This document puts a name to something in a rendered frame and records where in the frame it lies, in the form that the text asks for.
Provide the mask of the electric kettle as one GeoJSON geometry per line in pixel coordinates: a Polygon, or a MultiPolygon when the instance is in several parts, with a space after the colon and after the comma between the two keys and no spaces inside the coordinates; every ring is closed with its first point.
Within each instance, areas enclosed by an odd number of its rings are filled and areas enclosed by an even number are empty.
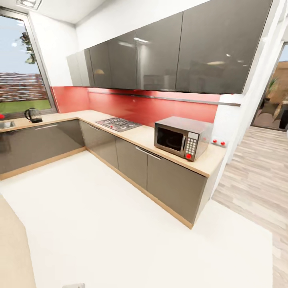
{"type": "Polygon", "coordinates": [[[41,118],[41,115],[40,113],[38,112],[38,110],[36,108],[30,108],[30,109],[27,109],[25,112],[24,112],[24,115],[25,117],[30,120],[30,122],[32,123],[39,123],[39,122],[42,122],[42,118],[41,118]],[[28,112],[28,115],[29,115],[29,118],[26,116],[26,113],[28,112]]]}

